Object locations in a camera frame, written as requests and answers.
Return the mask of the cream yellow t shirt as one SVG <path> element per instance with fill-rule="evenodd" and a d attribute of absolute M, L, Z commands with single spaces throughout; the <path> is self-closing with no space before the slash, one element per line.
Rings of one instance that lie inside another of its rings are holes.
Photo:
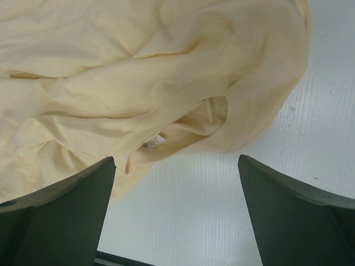
<path fill-rule="evenodd" d="M 2 1 L 1 201 L 111 156 L 235 152 L 307 68 L 306 1 Z"/>

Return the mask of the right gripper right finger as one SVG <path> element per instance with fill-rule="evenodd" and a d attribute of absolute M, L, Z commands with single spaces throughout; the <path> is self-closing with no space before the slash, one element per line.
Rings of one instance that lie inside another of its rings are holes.
<path fill-rule="evenodd" d="M 263 265 L 354 265 L 354 200 L 241 155 L 238 168 Z"/>

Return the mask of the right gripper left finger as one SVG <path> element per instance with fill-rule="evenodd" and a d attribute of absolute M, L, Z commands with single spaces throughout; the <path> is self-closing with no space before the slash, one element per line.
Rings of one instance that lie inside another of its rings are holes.
<path fill-rule="evenodd" d="M 114 177 L 107 157 L 1 203 L 1 265 L 93 265 Z"/>

